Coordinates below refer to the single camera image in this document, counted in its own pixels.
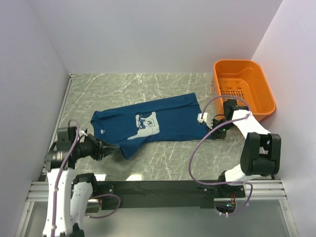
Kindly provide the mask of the blue t shirt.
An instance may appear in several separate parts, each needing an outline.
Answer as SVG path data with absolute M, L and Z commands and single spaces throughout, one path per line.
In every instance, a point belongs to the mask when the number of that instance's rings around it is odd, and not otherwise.
M 198 123 L 200 113 L 196 95 L 190 93 L 95 111 L 91 125 L 97 139 L 119 146 L 130 159 L 145 143 L 202 139 L 207 129 Z

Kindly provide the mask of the orange plastic basket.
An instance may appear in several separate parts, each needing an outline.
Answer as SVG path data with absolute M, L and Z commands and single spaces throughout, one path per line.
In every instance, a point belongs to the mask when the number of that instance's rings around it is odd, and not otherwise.
M 213 66 L 214 97 L 236 96 L 246 101 L 258 121 L 276 110 L 272 92 L 259 64 L 251 60 L 219 60 Z

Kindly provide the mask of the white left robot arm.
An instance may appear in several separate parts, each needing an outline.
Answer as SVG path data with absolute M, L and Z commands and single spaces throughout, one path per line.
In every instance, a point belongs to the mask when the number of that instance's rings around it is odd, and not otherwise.
M 45 168 L 48 179 L 48 201 L 44 237 L 83 237 L 83 218 L 88 201 L 100 198 L 97 179 L 93 173 L 75 176 L 80 158 L 102 158 L 119 150 L 86 131 L 71 126 L 57 130 L 57 140 L 51 145 Z

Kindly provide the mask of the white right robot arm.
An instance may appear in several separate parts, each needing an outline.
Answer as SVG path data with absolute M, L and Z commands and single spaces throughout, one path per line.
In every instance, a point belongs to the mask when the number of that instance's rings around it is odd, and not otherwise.
M 236 96 L 227 96 L 223 109 L 224 112 L 218 115 L 221 120 L 211 118 L 206 109 L 197 120 L 213 132 L 211 139 L 224 139 L 232 126 L 236 126 L 245 138 L 239 164 L 223 171 L 218 179 L 217 193 L 228 197 L 252 179 L 278 174 L 281 137 L 266 130 L 254 117 L 249 104 Z

